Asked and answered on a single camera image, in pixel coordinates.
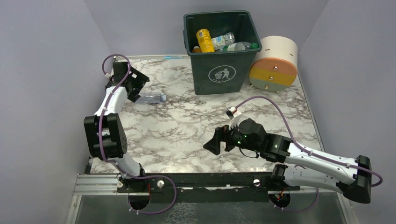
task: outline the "circular logo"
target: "circular logo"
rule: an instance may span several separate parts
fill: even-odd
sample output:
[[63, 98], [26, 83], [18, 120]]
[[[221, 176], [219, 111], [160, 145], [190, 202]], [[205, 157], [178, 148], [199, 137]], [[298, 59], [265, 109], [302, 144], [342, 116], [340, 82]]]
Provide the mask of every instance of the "circular logo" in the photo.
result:
[[209, 72], [209, 79], [215, 83], [223, 83], [234, 78], [236, 70], [229, 65], [221, 65]]

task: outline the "table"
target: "table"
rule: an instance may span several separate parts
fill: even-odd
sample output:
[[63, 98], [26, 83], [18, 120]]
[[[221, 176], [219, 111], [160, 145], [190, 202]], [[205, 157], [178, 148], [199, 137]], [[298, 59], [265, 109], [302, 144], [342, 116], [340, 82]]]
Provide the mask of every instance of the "table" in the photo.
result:
[[[251, 96], [264, 95], [274, 100], [285, 114], [300, 143], [320, 149], [311, 114], [298, 80], [278, 93], [250, 87], [248, 80], [240, 92], [197, 96], [194, 93], [189, 59], [132, 60], [131, 64], [150, 78], [142, 92], [163, 92], [167, 102], [157, 105], [126, 102], [120, 113], [128, 152], [147, 173], [260, 172], [272, 171], [274, 163], [251, 159], [238, 149], [215, 156], [202, 146], [213, 137], [216, 127], [229, 123], [225, 110]], [[254, 99], [239, 110], [268, 133], [289, 136], [274, 106]], [[246, 151], [246, 155], [255, 155]], [[91, 174], [118, 171], [95, 158]]]

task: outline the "yellow can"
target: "yellow can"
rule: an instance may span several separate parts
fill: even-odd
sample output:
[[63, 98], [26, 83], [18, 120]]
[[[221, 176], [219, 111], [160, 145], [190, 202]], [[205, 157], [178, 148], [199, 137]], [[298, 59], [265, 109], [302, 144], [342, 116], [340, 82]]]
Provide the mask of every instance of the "yellow can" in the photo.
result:
[[212, 38], [210, 37], [209, 30], [200, 29], [197, 32], [197, 39], [202, 53], [214, 52]]

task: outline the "trash bin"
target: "trash bin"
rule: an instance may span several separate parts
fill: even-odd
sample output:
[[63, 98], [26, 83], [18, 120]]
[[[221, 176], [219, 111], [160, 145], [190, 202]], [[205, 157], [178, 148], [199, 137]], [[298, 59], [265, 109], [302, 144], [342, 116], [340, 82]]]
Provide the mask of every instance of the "trash bin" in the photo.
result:
[[[233, 32], [236, 42], [257, 43], [259, 48], [230, 52], [192, 53], [198, 46], [200, 29], [208, 29], [211, 38]], [[197, 95], [240, 91], [250, 66], [262, 45], [248, 11], [186, 14], [184, 46], [191, 57], [194, 89]]]

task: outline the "marble tabletop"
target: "marble tabletop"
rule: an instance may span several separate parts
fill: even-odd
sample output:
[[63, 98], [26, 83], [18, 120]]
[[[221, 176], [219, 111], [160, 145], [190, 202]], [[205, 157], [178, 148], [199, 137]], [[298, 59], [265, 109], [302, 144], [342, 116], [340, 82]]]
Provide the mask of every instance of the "marble tabletop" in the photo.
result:
[[[161, 104], [134, 104], [127, 101], [120, 113], [128, 151], [147, 173], [258, 172], [272, 171], [274, 163], [262, 158], [244, 157], [237, 148], [216, 156], [202, 146], [213, 137], [216, 127], [229, 123], [225, 111], [251, 96], [264, 95], [274, 100], [285, 114], [296, 140], [320, 150], [319, 141], [301, 84], [278, 93], [250, 87], [248, 80], [240, 92], [197, 96], [194, 93], [189, 59], [131, 60], [146, 76], [141, 92], [163, 92]], [[276, 108], [264, 99], [254, 99], [239, 109], [268, 133], [288, 136]], [[244, 150], [249, 156], [254, 152]], [[118, 173], [111, 165], [95, 158], [92, 174]]]

